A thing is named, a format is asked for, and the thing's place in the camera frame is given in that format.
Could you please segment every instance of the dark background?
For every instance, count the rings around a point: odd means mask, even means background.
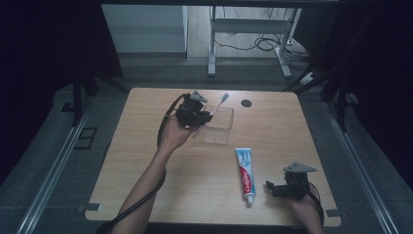
[[[74,74],[122,77],[98,1],[0,2],[0,183],[19,161]]]
[[[413,188],[413,8],[404,0],[373,1],[370,11],[373,21],[339,75],[346,77],[349,92],[357,97],[360,123]],[[326,71],[346,52],[364,16],[360,8],[304,9],[294,39]]]

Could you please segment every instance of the gray carpet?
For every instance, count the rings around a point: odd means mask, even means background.
[[[282,78],[280,69],[274,65],[236,65],[231,62],[226,64],[225,61],[217,65],[216,76],[210,78],[203,62],[189,65],[124,66],[126,79],[115,80],[130,88],[251,91],[280,91],[291,82]],[[300,74],[297,70],[292,72],[295,77]],[[94,233],[101,224],[85,219],[84,206],[89,202],[105,151],[128,95],[99,79],[96,79],[96,82],[100,91],[94,98],[91,114],[85,125],[86,128],[96,128],[94,143],[90,149],[72,151],[34,233]],[[342,217],[342,225],[326,228],[326,232],[383,233],[343,146],[329,123],[328,114],[319,99],[321,88],[322,86],[314,87],[299,98]],[[48,119],[19,164],[0,187],[0,233],[16,232],[59,148],[62,147],[72,123],[71,113],[60,112],[68,101],[72,101],[71,87],[56,93],[54,108]],[[346,124],[357,153],[383,196],[399,233],[413,233],[413,224],[409,220],[413,216],[412,191],[364,131],[351,108],[347,109]],[[262,229],[261,233],[277,232],[270,228]]]

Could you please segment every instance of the toothpaste cap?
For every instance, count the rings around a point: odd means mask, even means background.
[[[248,202],[249,202],[250,204],[254,203],[254,197],[248,197]]]

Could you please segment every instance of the metal rail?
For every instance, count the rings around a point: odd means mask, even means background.
[[[398,230],[393,222],[392,215],[387,209],[386,204],[384,203],[380,193],[377,191],[376,187],[371,181],[368,172],[366,171],[362,162],[358,158],[357,152],[353,147],[353,144],[349,139],[349,136],[347,135],[347,133],[341,130],[339,124],[337,123],[334,110],[326,102],[324,102],[323,104],[329,114],[331,125],[333,126],[334,131],[336,132],[337,136],[339,137],[341,143],[344,146],[346,155],[350,160],[350,163],[358,177],[361,187],[363,188],[364,193],[368,201],[370,202],[370,205],[374,213],[377,215],[377,218],[380,224],[382,225],[384,232],[388,234],[398,233]]]
[[[56,183],[60,178],[60,175],[66,165],[67,159],[70,157],[72,149],[76,143],[79,134],[82,131],[83,126],[88,118],[88,115],[91,111],[94,98],[89,97],[85,101],[84,105],[84,114],[79,120],[78,124],[72,127],[69,136],[66,139],[63,147],[60,149],[51,169],[39,190],[37,191],[36,196],[30,204],[24,218],[22,219],[19,229],[16,233],[32,233],[36,227],[37,222],[39,221],[40,216],[42,215],[43,210],[45,210],[46,205],[49,201],[49,198],[52,195],[53,190],[55,189]]]

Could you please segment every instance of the wooden table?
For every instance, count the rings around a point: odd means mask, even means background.
[[[86,211],[89,220],[114,218],[131,188],[156,151],[162,118],[172,102],[193,90],[132,89],[96,182],[91,203],[99,211]],[[314,167],[309,180],[319,190],[325,210],[336,210],[319,155],[313,144],[298,98],[293,93],[199,90],[207,104],[234,108],[233,129],[226,145],[191,137],[177,149],[167,165],[167,179],[158,192],[151,222],[300,225],[290,208],[267,190],[266,180],[284,184],[283,168],[293,162]],[[242,100],[252,102],[243,107]],[[235,154],[237,147],[252,149],[255,202],[242,194]],[[341,218],[325,214],[325,226],[338,226]]]

